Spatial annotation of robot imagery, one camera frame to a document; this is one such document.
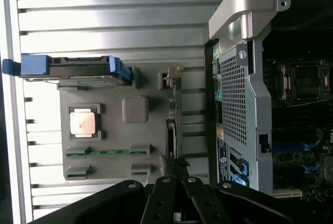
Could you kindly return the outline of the metal CPU socket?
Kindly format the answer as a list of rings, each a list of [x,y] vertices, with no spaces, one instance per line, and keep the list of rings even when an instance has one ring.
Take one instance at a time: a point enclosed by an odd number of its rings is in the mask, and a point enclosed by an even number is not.
[[[277,66],[275,89],[280,101],[330,99],[331,64],[325,60],[288,61]]]

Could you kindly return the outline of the blue card retention clip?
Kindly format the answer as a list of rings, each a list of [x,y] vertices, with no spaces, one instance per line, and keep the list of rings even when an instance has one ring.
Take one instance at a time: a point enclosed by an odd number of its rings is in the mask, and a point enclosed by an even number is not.
[[[248,164],[248,162],[243,158],[240,158],[239,161],[240,161],[240,171],[242,172],[243,175],[248,177],[249,176],[249,164]]]
[[[235,173],[230,178],[233,182],[236,182],[244,186],[249,186],[249,180],[243,174]]]

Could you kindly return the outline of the green motherboard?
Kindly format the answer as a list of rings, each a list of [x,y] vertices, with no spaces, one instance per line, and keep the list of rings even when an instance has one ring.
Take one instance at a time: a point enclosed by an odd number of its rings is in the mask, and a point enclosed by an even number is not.
[[[280,101],[276,97],[277,66],[288,61],[325,60],[331,64],[330,99]],[[333,55],[270,55],[263,57],[263,77],[272,99],[272,145],[321,143],[310,151],[273,152],[273,188],[295,190],[306,201],[333,199]]]

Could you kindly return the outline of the hard disk with blue carrier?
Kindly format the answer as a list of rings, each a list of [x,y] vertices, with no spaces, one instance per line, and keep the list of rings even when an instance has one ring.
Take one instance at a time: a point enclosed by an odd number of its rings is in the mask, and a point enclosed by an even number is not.
[[[114,56],[69,58],[23,55],[21,62],[5,59],[2,73],[29,82],[57,84],[59,88],[87,90],[106,86],[132,85],[133,69]]]

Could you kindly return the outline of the green RAM stick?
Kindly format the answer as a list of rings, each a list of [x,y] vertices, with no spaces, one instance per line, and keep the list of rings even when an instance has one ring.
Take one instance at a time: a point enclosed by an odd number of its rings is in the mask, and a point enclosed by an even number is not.
[[[130,150],[106,150],[95,151],[88,150],[80,153],[68,153],[67,157],[90,157],[90,156],[129,156],[129,155],[147,155],[146,151],[130,151]]]

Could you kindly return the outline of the silver CPU chip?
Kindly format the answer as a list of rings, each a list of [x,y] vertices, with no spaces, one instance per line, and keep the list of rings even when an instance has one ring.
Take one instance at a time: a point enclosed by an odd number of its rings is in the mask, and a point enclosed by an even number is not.
[[[70,133],[75,137],[92,137],[96,132],[95,113],[78,111],[70,113]]]

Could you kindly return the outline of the grey printed parts rack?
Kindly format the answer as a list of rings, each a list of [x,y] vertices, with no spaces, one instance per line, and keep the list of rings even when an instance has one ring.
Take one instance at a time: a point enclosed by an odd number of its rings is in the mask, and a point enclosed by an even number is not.
[[[158,177],[168,156],[168,99],[165,77],[179,63],[127,64],[134,73],[132,85],[58,88],[61,109],[63,175],[66,180]],[[70,133],[70,113],[95,113],[92,137]],[[68,153],[95,150],[146,151],[147,155],[67,157]]]

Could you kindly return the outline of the grey metal PC case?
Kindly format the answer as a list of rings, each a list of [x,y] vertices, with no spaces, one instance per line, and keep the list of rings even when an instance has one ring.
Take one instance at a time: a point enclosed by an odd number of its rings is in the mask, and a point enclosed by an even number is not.
[[[209,180],[215,185],[249,164],[249,186],[273,188],[272,99],[263,57],[333,55],[333,0],[222,0],[204,37]]]

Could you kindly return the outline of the blue expansion slot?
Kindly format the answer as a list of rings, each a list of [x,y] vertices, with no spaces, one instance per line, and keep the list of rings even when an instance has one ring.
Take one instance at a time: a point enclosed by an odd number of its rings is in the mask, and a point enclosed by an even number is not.
[[[300,143],[300,144],[279,144],[272,145],[273,152],[302,152],[310,151],[321,143],[317,140],[315,143]]]

